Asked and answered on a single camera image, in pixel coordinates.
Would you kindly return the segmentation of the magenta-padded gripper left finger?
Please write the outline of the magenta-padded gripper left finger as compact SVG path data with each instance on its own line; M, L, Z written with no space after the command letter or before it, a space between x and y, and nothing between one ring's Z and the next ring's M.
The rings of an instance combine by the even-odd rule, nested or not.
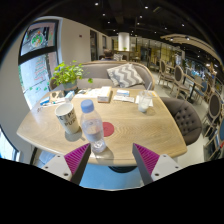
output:
M79 185L90 154L91 145L87 143L66 155L57 154L42 169Z

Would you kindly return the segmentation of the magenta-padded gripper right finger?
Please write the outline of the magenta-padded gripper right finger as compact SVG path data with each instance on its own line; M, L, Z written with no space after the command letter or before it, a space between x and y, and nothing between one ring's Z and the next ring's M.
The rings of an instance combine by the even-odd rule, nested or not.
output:
M136 143L133 144L132 153L145 185L181 170L167 154L158 155Z

